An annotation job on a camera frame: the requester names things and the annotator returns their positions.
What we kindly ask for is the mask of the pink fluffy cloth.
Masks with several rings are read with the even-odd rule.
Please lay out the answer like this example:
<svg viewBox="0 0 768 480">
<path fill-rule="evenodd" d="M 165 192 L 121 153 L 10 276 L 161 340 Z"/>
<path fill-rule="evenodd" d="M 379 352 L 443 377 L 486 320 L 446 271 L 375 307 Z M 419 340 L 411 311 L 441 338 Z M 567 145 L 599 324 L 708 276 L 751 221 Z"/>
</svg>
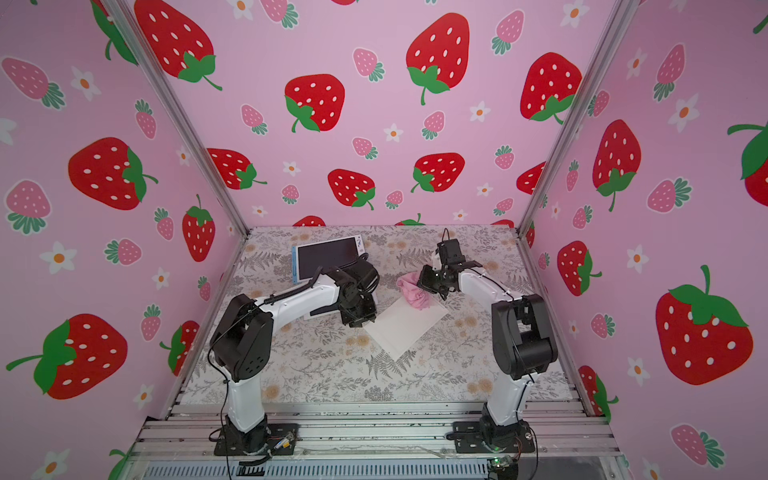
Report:
<svg viewBox="0 0 768 480">
<path fill-rule="evenodd" d="M 405 301 L 412 308 L 416 310 L 425 310 L 431 308 L 435 302 L 429 292 L 417 285 L 419 278 L 419 272 L 404 274 L 397 279 L 396 286 L 400 290 Z"/>
</svg>

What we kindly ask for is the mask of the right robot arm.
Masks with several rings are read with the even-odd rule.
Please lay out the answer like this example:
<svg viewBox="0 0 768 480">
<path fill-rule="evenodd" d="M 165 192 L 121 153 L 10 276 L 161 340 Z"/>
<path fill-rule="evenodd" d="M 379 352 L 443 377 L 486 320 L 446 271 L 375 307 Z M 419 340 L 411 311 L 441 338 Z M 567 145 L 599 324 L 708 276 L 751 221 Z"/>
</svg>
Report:
<svg viewBox="0 0 768 480">
<path fill-rule="evenodd" d="M 491 278 L 463 255 L 457 239 L 439 242 L 436 254 L 440 265 L 423 267 L 417 286 L 442 299 L 460 292 L 490 313 L 492 351 L 501 374 L 483 407 L 480 432 L 487 445 L 499 448 L 504 440 L 529 433 L 526 403 L 538 377 L 558 359 L 549 310 L 541 296 L 515 293 Z"/>
</svg>

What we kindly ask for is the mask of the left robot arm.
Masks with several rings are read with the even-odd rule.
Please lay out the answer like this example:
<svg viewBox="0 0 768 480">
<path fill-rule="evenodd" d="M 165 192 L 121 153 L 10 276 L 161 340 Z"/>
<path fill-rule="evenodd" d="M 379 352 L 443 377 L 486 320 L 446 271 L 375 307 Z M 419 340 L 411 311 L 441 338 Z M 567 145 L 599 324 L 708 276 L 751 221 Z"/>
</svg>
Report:
<svg viewBox="0 0 768 480">
<path fill-rule="evenodd" d="M 361 328 L 376 318 L 374 293 L 380 275 L 363 254 L 343 267 L 320 267 L 293 289 L 252 299 L 234 297 L 209 343 L 207 360 L 225 378 L 226 415 L 221 441 L 227 453 L 255 454 L 266 448 L 269 427 L 260 374 L 267 366 L 274 333 L 304 316 L 340 315 L 342 324 Z"/>
</svg>

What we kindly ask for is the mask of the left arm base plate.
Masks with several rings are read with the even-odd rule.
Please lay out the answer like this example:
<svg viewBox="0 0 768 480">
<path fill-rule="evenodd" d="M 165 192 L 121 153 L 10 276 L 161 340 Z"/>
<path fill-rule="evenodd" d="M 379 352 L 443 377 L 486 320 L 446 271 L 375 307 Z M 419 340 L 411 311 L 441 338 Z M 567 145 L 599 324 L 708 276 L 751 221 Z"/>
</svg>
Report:
<svg viewBox="0 0 768 480">
<path fill-rule="evenodd" d="M 227 422 L 216 439 L 215 456 L 290 456 L 298 440 L 299 425 L 295 423 L 267 423 L 254 427 L 248 433 Z"/>
</svg>

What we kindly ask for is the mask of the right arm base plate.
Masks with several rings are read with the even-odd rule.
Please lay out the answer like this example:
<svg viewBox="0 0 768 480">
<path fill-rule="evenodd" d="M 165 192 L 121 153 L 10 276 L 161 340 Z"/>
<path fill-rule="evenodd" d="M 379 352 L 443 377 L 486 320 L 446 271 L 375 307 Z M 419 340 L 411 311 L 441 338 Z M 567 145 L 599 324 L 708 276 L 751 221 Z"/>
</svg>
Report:
<svg viewBox="0 0 768 480">
<path fill-rule="evenodd" d="M 530 425 L 520 421 L 508 426 L 497 426 L 483 419 L 476 422 L 454 422 L 445 435 L 458 453 L 488 453 L 519 455 L 535 453 L 534 434 Z"/>
</svg>

